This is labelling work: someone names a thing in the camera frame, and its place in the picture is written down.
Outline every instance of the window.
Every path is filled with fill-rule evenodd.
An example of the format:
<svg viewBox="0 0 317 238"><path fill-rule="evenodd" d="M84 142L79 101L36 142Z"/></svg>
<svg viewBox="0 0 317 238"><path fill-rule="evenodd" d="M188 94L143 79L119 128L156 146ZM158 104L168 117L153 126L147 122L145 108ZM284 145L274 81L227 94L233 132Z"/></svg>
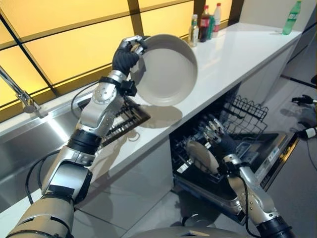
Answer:
<svg viewBox="0 0 317 238"><path fill-rule="evenodd" d="M41 104L106 75L122 38L186 37L194 9L217 2L227 24L232 0L1 0L0 65ZM0 121L18 107L0 79Z"/></svg>

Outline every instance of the black cable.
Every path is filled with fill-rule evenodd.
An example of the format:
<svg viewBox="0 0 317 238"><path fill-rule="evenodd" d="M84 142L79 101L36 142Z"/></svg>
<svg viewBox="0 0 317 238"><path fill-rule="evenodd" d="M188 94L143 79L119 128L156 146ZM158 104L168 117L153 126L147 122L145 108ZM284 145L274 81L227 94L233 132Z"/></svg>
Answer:
<svg viewBox="0 0 317 238"><path fill-rule="evenodd" d="M82 92L84 92L86 89L88 89L88 88L90 88L90 87L96 85L97 83L98 83L98 81L97 81L97 82L94 82L93 84L88 85L88 86L85 87L84 89L80 90L80 91L73 97L73 99L71 100L70 110L71 110L71 113L74 115L74 117L76 117L77 119L79 119L79 116L77 116L77 115L75 114L75 111L74 111L74 101L75 101L75 99L78 97L79 94L81 94Z"/></svg>
<svg viewBox="0 0 317 238"><path fill-rule="evenodd" d="M257 237L257 238L261 238L261 236L257 236L255 234L253 234L250 230L249 230L249 197L248 197L248 187L246 182L244 181L244 179L240 176L240 175L236 175L239 179L241 179L243 186L244 186L244 190L246 193L246 230L248 232L248 234L252 237Z"/></svg>
<svg viewBox="0 0 317 238"><path fill-rule="evenodd" d="M37 174L37 178L38 178L38 186L39 188L42 188L42 182L41 182L41 170L42 170L42 166L44 164L44 160L41 160L40 165L38 166L38 174Z"/></svg>
<svg viewBox="0 0 317 238"><path fill-rule="evenodd" d="M53 152L48 153L46 156L42 157L41 159L39 159L36 163L34 163L34 164L31 166L31 168L30 168L30 170L29 170L29 172L28 172L28 174L27 174L27 176L26 176L26 179L25 179L25 193L26 193L26 195L27 195L27 197L28 197L28 199L29 199L30 204L33 204L33 199L32 199L32 196L31 196L30 189L29 189L29 180L30 180L30 176L31 176L31 173L32 173L33 169L35 168L35 166L36 166L39 162L41 162L41 161L44 162L44 160L46 160L49 156L54 155L54 154L57 154L58 152L60 152L60 150L55 150L55 151L53 151Z"/></svg>
<svg viewBox="0 0 317 238"><path fill-rule="evenodd" d="M309 159L314 167L314 169L317 171L317 166L314 164L313 162L313 159L312 159L312 156L311 156L311 151L309 149L309 144L308 144L308 140L306 140L306 144L307 144L307 150L308 150L308 156L309 156Z"/></svg>

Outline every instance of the white countertop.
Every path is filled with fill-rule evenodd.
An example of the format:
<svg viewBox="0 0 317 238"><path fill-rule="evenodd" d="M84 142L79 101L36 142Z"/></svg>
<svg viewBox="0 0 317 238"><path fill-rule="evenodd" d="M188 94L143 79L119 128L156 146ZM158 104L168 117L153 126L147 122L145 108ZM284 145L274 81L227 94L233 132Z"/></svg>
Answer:
<svg viewBox="0 0 317 238"><path fill-rule="evenodd" d="M193 51L199 73L192 93L174 107L148 108L152 116L149 121L99 152L91 166L93 180L106 173L110 178L122 171L181 124L293 44L301 35L298 31L287 36L280 32L281 29L274 27L237 23L221 30L217 38L198 43ZM68 94L67 98L72 98L75 93ZM148 105L138 95L133 100ZM19 122L15 118L11 122L6 121L5 125L12 121ZM40 198L40 190L33 192L32 196L34 200ZM24 198L0 213L1 237L12 230L28 207L28 199Z"/></svg>

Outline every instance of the wall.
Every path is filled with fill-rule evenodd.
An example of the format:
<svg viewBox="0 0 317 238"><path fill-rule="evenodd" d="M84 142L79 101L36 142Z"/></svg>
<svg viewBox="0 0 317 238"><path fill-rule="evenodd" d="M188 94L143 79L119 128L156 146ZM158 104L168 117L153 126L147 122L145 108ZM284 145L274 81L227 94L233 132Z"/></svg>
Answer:
<svg viewBox="0 0 317 238"><path fill-rule="evenodd" d="M244 0L240 22L283 28L296 0ZM303 31L316 0L303 0L294 30Z"/></svg>

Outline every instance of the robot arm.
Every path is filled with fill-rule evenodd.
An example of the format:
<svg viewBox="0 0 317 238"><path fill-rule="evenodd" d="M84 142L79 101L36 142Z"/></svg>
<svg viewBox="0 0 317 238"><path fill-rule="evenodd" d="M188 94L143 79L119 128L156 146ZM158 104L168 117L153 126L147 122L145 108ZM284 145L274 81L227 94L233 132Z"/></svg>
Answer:
<svg viewBox="0 0 317 238"><path fill-rule="evenodd" d="M123 96L135 96L133 81L125 81L146 49L141 36L122 40L108 77L101 77L92 99L83 109L76 129L63 146L42 185L42 197L24 213L7 238L71 238L74 204L87 194L95 153L109 131Z"/></svg>
<svg viewBox="0 0 317 238"><path fill-rule="evenodd" d="M209 121L204 136L210 144L215 145L217 155L223 158L218 171L227 175L229 184L237 194L242 209L257 227L261 237L295 237L291 227L282 219L272 198L262 189L249 165L242 163L235 154L235 142L216 118Z"/></svg>

